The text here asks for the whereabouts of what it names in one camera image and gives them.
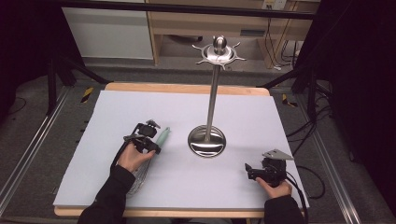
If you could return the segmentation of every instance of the person's right hand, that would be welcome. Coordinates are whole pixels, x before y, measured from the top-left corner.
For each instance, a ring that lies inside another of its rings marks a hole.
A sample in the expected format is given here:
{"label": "person's right hand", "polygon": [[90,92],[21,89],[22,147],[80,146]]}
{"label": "person's right hand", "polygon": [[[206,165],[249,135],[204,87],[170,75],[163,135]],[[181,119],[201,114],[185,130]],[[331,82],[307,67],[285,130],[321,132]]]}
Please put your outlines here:
{"label": "person's right hand", "polygon": [[265,191],[267,191],[268,196],[273,199],[273,198],[278,198],[278,197],[282,197],[282,196],[286,196],[286,195],[291,195],[291,184],[289,184],[288,182],[286,182],[286,180],[283,180],[279,183],[279,186],[277,186],[276,188],[272,188],[271,186],[269,186],[267,184],[267,182],[265,182],[263,179],[257,177],[256,178],[257,183],[260,184],[260,186],[262,186],[263,189],[265,189]]}

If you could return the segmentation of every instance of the gray carpet floor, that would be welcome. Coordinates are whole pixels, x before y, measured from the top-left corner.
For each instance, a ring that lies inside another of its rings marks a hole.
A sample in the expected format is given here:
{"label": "gray carpet floor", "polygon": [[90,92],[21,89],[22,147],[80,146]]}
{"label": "gray carpet floor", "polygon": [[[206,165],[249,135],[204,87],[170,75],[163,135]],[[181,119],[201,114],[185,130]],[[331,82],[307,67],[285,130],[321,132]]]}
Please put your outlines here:
{"label": "gray carpet floor", "polygon": [[[202,70],[169,69],[157,67],[111,68],[91,67],[96,74],[117,81],[210,84],[210,66]],[[68,163],[83,135],[94,109],[99,91],[104,88],[87,77],[76,73],[78,83],[70,88],[67,100],[58,118],[52,125],[45,141],[35,154],[24,178],[7,205],[2,218],[14,218],[25,223],[75,223],[71,218],[57,217],[53,213],[53,200],[56,189],[60,186]],[[274,78],[272,72],[227,71],[222,72],[220,85],[256,86]],[[293,107],[282,104],[282,93],[290,93],[289,82],[273,88],[277,110],[281,117],[285,133],[291,133],[306,123],[301,106]],[[88,87],[94,91],[87,103],[80,102]],[[10,114],[0,126],[0,186],[7,183],[13,168],[17,165],[28,147],[29,142],[39,128],[47,110],[47,81],[45,77],[27,82],[18,88],[17,95],[26,101],[17,99]],[[325,99],[317,101],[318,110],[328,105]],[[322,114],[317,131],[344,182],[347,192],[356,207],[362,223],[396,223],[396,218],[389,211],[375,184],[368,176],[364,166],[351,162],[343,136],[337,129],[330,114]],[[300,139],[307,130],[290,140]],[[294,150],[299,142],[290,142]],[[326,185],[326,192],[320,199],[309,199],[310,223],[346,223],[340,206],[334,196],[312,137],[309,137],[295,155],[296,164],[308,167],[320,175]],[[307,172],[299,170],[304,188],[308,195],[316,196],[321,192],[319,180]]]}

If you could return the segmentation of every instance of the stand base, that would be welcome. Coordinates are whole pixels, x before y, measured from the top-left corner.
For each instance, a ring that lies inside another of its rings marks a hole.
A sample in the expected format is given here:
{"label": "stand base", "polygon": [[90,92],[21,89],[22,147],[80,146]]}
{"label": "stand base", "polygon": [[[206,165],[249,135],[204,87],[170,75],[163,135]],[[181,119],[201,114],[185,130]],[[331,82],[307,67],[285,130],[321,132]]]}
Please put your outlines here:
{"label": "stand base", "polygon": [[212,126],[210,139],[205,140],[206,125],[194,128],[189,134],[189,147],[198,156],[211,158],[218,156],[225,148],[226,140],[224,133]]}

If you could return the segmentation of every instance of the metal pole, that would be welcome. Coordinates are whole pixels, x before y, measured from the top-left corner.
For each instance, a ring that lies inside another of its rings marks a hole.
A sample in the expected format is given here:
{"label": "metal pole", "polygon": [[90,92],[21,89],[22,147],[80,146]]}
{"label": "metal pole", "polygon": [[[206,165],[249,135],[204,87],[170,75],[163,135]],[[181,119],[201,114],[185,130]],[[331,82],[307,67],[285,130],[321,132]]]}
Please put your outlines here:
{"label": "metal pole", "polygon": [[210,141],[210,132],[212,130],[213,114],[215,112],[216,95],[218,92],[220,65],[213,65],[212,87],[210,89],[209,110],[207,112],[206,135],[205,141]]}

